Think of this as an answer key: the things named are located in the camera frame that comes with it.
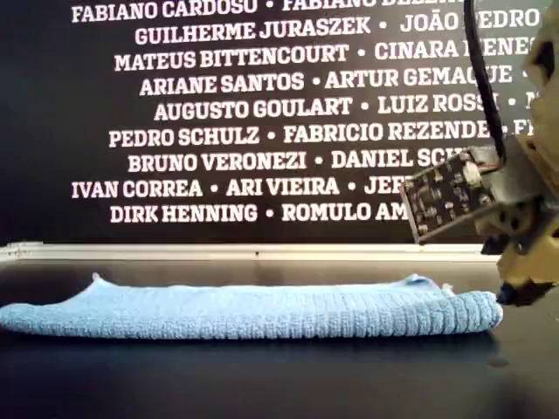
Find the folded towel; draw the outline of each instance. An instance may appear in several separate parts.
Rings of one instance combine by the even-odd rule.
[[[94,274],[62,303],[3,307],[0,326],[109,339],[370,338],[479,333],[502,317],[493,293],[454,294],[418,275],[375,285],[131,287]]]

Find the black wall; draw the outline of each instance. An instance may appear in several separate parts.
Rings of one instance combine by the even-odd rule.
[[[158,1],[162,11],[162,2]],[[416,5],[383,5],[378,0],[373,7],[291,10],[284,11],[284,2],[275,0],[271,8],[266,1],[258,0],[258,11],[252,14],[213,15],[182,18],[113,21],[96,23],[73,23],[72,6],[83,5],[69,0],[19,0],[7,3],[3,8],[0,24],[3,43],[0,61],[0,106],[2,107],[3,136],[0,142],[2,165],[0,173],[0,242],[44,241],[50,243],[402,243],[411,241],[411,233],[399,208],[399,196],[393,193],[369,195],[363,188],[370,176],[411,175],[420,170],[420,156],[436,148],[460,148],[489,141],[485,135],[465,139],[452,134],[432,140],[392,140],[390,127],[394,124],[426,121],[482,121],[479,110],[459,112],[435,112],[435,95],[463,95],[476,93],[475,85],[407,86],[404,76],[420,68],[450,67],[451,72],[469,67],[465,55],[464,34],[461,23],[462,3],[428,3]],[[310,0],[300,3],[313,3]],[[504,27],[489,28],[491,14],[484,15],[482,38],[494,38],[488,44],[487,64],[502,65],[504,78],[493,87],[499,94],[499,104],[504,122],[510,131],[519,132],[529,118],[528,96],[534,88],[523,77],[521,64],[525,58],[527,39],[533,37],[538,14],[527,10],[543,10],[547,1],[494,0],[478,2],[480,10],[499,10],[500,15],[514,17],[517,24],[506,23]],[[400,25],[406,15],[440,14],[454,12],[460,18],[459,27],[450,31],[401,31]],[[355,35],[315,36],[303,38],[234,39],[216,42],[185,42],[165,45],[138,45],[135,32],[138,28],[155,28],[200,24],[255,23],[258,33],[266,28],[266,22],[280,20],[317,21],[333,18],[338,22],[350,22],[355,17],[369,17],[370,33]],[[383,59],[376,56],[378,45],[388,42],[449,41],[457,46],[459,57],[417,59]],[[498,43],[513,42],[518,47],[508,54]],[[232,65],[200,66],[201,51],[248,48],[294,47],[306,45],[346,45],[344,56],[336,55],[336,62],[317,64],[283,65]],[[186,52],[196,58],[197,64],[176,70],[116,71],[115,55]],[[328,75],[341,77],[342,71],[395,70],[398,86],[367,86],[353,88],[326,88]],[[301,73],[304,86],[301,90],[264,90],[248,93],[223,93],[220,91],[223,76],[235,79],[240,75],[285,73],[289,77]],[[145,79],[188,78],[193,76],[216,76],[217,91],[206,94],[177,94],[141,96]],[[320,83],[315,85],[314,78]],[[418,95],[425,95],[428,112],[380,113],[379,96],[408,95],[418,104]],[[307,103],[314,98],[349,97],[353,103],[347,115],[317,115],[295,117],[256,118],[251,113],[243,119],[205,120],[156,120],[156,110],[163,104],[184,102],[246,101],[252,108],[258,100],[303,99]],[[515,105],[509,100],[515,99]],[[368,110],[361,103],[369,104]],[[349,123],[376,123],[383,134],[375,141],[357,142],[300,142],[287,143],[286,125],[324,125]],[[195,127],[247,127],[259,129],[259,142],[245,145],[193,146],[179,143],[179,131]],[[163,130],[175,134],[171,147],[124,148],[110,147],[109,131]],[[267,133],[275,138],[268,139]],[[407,150],[411,167],[333,168],[331,152],[339,150],[361,153],[362,150]],[[208,170],[204,157],[211,161],[215,154],[245,154],[262,152],[305,152],[306,168],[296,170]],[[193,155],[198,167],[183,172],[129,172],[130,155]],[[323,159],[316,164],[316,157]],[[266,179],[316,177],[335,179],[339,195],[282,196],[272,195]],[[199,181],[203,196],[133,198],[123,195],[125,181],[156,180]],[[261,196],[227,196],[226,191],[235,179],[262,179]],[[73,198],[76,190],[73,182],[118,182],[118,196],[104,198]],[[349,183],[355,184],[350,190]],[[211,191],[217,185],[217,192]],[[360,203],[369,205],[371,218],[357,221],[282,221],[286,216],[284,204],[348,203],[356,208]],[[201,204],[254,204],[258,207],[258,219],[244,222],[221,223],[166,223],[162,220],[162,207],[166,205]],[[378,214],[386,205],[388,213]],[[157,223],[112,223],[111,207],[156,206]],[[266,212],[274,215],[268,217]],[[471,226],[454,230],[444,241],[470,242],[477,240]]]

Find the blue towel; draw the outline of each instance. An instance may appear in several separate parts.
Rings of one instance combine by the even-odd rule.
[[[479,333],[502,317],[493,293],[454,294],[418,275],[375,285],[131,287],[94,274],[67,301],[0,309],[0,326],[110,339],[372,338]]]

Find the dark table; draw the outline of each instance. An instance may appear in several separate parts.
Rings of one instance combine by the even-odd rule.
[[[493,264],[19,262],[0,306],[46,304],[91,274],[129,285],[332,284],[417,272],[496,290]],[[506,308],[480,335],[275,342],[58,340],[0,333],[0,417],[559,418],[559,297]]]

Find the wire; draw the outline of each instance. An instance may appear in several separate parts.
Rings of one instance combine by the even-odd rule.
[[[500,165],[507,161],[507,150],[503,140],[503,124],[500,120],[499,111],[495,104],[493,89],[487,76],[486,62],[483,59],[483,52],[478,37],[477,25],[475,21],[474,0],[464,0],[464,28],[466,30],[466,40],[470,52],[470,63],[472,64],[475,81],[478,84],[478,91],[481,96],[483,112],[486,116],[487,128],[493,137],[495,150],[500,158]]]

